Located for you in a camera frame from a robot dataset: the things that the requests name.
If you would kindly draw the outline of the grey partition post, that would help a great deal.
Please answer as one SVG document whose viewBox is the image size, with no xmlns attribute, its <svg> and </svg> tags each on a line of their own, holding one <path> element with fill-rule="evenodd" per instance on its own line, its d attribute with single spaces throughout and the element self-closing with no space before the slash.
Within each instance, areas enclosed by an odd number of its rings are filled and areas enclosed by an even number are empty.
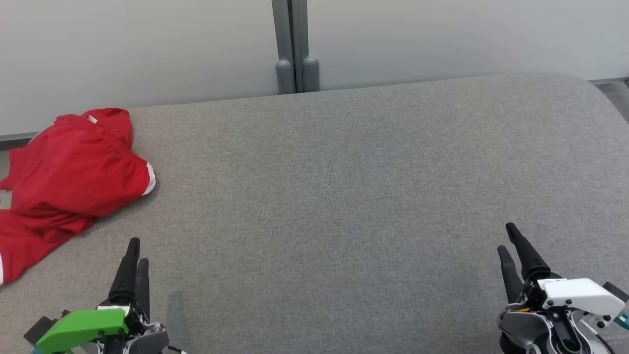
<svg viewBox="0 0 629 354">
<path fill-rule="evenodd" d="M 308 56 L 305 54 L 306 23 L 302 20 L 306 0 L 270 0 L 270 2 L 277 45 L 277 62 L 286 59 L 292 63 L 296 93 L 303 93 L 302 62 Z"/>
</svg>

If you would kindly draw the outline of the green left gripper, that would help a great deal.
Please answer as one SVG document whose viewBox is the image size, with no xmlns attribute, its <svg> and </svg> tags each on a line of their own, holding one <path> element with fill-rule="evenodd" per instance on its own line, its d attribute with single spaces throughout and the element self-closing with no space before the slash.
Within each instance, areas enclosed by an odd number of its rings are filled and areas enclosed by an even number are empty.
<svg viewBox="0 0 629 354">
<path fill-rule="evenodd" d="M 150 318 L 150 264 L 139 255 L 140 239 L 133 237 L 108 298 L 94 309 L 67 312 L 47 323 L 36 339 L 37 354 L 73 354 L 86 344 L 96 345 L 96 354 L 131 354 L 132 341 L 144 334 Z"/>
</svg>

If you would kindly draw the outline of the red shorts with white stripe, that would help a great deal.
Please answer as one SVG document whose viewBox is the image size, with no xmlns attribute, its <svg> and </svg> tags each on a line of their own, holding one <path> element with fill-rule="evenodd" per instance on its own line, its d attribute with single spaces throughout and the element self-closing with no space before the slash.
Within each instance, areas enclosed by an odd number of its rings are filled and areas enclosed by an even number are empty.
<svg viewBox="0 0 629 354">
<path fill-rule="evenodd" d="M 10 152 L 0 190 L 13 193 L 20 212 L 110 215 L 156 186 L 153 167 L 132 150 L 132 130 L 121 108 L 61 115 Z"/>
</svg>

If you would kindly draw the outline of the grey rounded post cap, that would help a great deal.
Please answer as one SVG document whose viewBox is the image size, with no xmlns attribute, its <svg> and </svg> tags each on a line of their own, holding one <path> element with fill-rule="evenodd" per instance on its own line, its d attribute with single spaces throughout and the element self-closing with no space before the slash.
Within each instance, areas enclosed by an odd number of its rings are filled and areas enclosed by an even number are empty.
<svg viewBox="0 0 629 354">
<path fill-rule="evenodd" d="M 277 87 L 280 95 L 295 94 L 296 80 L 294 78 L 293 65 L 289 60 L 279 60 L 275 65 L 277 75 Z"/>
<path fill-rule="evenodd" d="M 308 56 L 302 62 L 303 92 L 318 92 L 320 90 L 319 61 Z"/>
</svg>

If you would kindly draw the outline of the red basketball jersey white trim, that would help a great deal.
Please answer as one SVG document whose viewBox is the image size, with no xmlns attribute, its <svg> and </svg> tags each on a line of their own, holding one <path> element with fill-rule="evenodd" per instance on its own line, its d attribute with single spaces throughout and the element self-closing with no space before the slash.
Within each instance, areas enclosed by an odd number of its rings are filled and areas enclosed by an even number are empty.
<svg viewBox="0 0 629 354">
<path fill-rule="evenodd" d="M 0 285 L 20 278 L 56 247 L 90 228 L 95 220 L 67 211 L 27 215 L 0 210 Z"/>
</svg>

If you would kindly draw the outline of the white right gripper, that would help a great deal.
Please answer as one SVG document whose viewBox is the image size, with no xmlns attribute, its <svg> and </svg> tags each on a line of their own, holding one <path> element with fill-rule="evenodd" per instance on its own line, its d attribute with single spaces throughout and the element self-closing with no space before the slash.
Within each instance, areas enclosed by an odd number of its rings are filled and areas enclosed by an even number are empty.
<svg viewBox="0 0 629 354">
<path fill-rule="evenodd" d="M 552 271 L 529 240 L 514 223 L 506 224 L 506 232 L 516 248 L 522 278 L 534 281 L 525 287 L 523 308 L 540 312 L 561 307 L 581 311 L 583 316 L 593 316 L 597 323 L 601 322 L 597 324 L 599 328 L 611 322 L 626 328 L 626 304 L 619 298 L 589 278 L 546 279 Z M 521 302 L 523 282 L 517 274 L 515 261 L 505 246 L 499 245 L 497 252 L 507 300 L 510 304 Z"/>
</svg>

